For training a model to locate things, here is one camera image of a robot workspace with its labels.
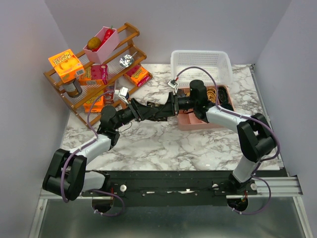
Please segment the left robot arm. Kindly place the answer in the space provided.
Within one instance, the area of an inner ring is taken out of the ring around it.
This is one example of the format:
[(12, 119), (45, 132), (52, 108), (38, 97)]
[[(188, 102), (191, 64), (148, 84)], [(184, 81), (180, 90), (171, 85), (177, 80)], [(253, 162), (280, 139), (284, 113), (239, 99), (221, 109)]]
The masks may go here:
[(119, 111), (113, 106), (105, 106), (101, 111), (100, 126), (92, 139), (71, 150), (55, 151), (42, 188), (60, 195), (65, 202), (75, 200), (81, 192), (87, 190), (93, 190), (99, 196), (106, 195), (110, 189), (106, 176), (98, 172), (87, 172), (87, 164), (116, 145), (121, 126), (133, 120), (146, 120), (158, 111), (135, 99), (131, 100), (127, 108)]

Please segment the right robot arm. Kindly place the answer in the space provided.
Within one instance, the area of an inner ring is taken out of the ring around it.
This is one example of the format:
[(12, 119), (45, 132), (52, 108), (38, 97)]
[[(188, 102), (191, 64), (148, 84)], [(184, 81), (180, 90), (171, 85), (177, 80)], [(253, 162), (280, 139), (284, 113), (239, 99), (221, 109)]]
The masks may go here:
[(221, 125), (238, 134), (243, 156), (229, 176), (228, 189), (233, 194), (245, 190), (261, 158), (278, 146), (277, 139), (262, 114), (245, 116), (211, 102), (201, 80), (190, 82), (188, 97), (179, 97), (171, 92), (166, 103), (158, 106), (158, 112), (151, 120), (159, 121), (175, 116), (180, 110), (192, 110), (199, 120)]

